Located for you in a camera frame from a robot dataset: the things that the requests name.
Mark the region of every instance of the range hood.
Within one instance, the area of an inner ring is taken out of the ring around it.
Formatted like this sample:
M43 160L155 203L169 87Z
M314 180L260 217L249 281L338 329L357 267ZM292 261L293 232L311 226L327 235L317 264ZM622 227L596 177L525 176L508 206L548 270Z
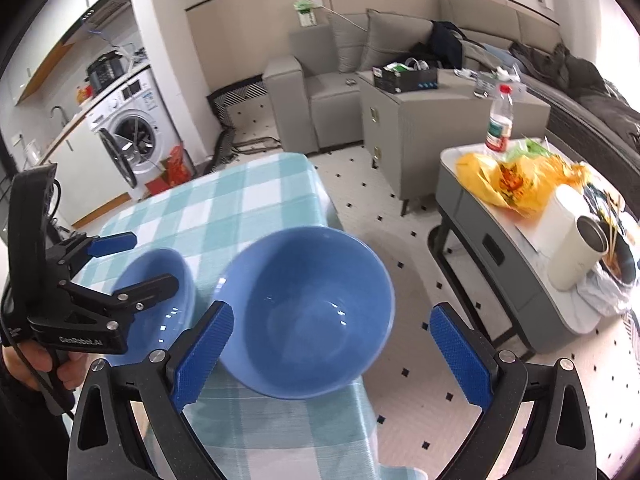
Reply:
M62 45L86 40L92 35L89 30L103 30L109 22L130 5L131 0L98 0L69 28L62 37Z

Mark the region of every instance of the paper towel roll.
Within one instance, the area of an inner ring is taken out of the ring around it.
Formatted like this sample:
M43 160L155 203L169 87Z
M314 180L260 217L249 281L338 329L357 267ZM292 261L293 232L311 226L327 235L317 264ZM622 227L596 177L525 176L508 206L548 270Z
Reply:
M557 290L569 290L607 253L609 241L590 216L578 216L551 257L547 274Z
M533 233L531 244L538 252L551 258L575 224L575 219L587 214L589 206L582 195L573 187L561 184L549 198Z

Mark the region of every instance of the yellow plastic bag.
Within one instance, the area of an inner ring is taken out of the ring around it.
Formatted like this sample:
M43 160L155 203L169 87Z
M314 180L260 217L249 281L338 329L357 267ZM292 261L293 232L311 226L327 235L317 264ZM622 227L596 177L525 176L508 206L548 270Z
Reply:
M458 180L483 202L516 210L524 217L542 213L556 187L567 184L578 192L589 170L568 165L559 156L520 156L504 163L479 153L467 153L456 163Z

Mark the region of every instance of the table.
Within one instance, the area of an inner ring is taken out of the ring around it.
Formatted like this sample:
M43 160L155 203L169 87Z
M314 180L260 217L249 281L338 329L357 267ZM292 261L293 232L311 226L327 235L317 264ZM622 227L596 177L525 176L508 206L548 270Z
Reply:
M438 70L438 89L389 94L373 86L371 71L358 73L364 143L394 194L402 215L410 199L433 194L440 152L486 137L491 99L474 96L473 81ZM550 106L531 94L513 104L513 138L541 137Z
M460 185L456 161L464 153L481 150L482 144L475 144L441 153L436 202L442 224L429 234L428 246L473 326L495 348L518 335L527 347L521 358L528 360L535 353L556 351L590 333L602 316L578 295L575 287L560 292L549 283L548 258L538 254L518 230L516 213L485 204ZM550 150L561 154L552 145ZM512 323L494 340L444 255L449 232L455 233L464 245Z
M271 232L301 225L341 228L311 163L303 155L279 153L209 174L121 212L100 234L130 230L138 245L92 260L76 281L111 290L141 253L174 248L196 283L195 322L235 254ZM378 463L376 420L362 378L316 399L278 400L245 388L217 365L198 401L184 413L230 480L426 478L419 470ZM160 476L172 478L151 433L145 443Z

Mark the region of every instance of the sofa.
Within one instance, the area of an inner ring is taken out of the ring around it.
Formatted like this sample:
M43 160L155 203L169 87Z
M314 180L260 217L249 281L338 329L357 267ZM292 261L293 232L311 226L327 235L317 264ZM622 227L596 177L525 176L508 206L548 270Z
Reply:
M328 24L292 31L290 53L270 60L264 71L286 151L314 153L361 141L355 73L395 59L430 33L424 18L371 9L346 17L353 23L330 14ZM453 22L470 40L505 50L519 41L551 53L562 41L556 22L494 0L440 0L439 15L430 18ZM467 59L465 65L477 69L475 63ZM529 92L552 107L548 129L593 164L640 212L640 155L567 95L533 78L524 79Z

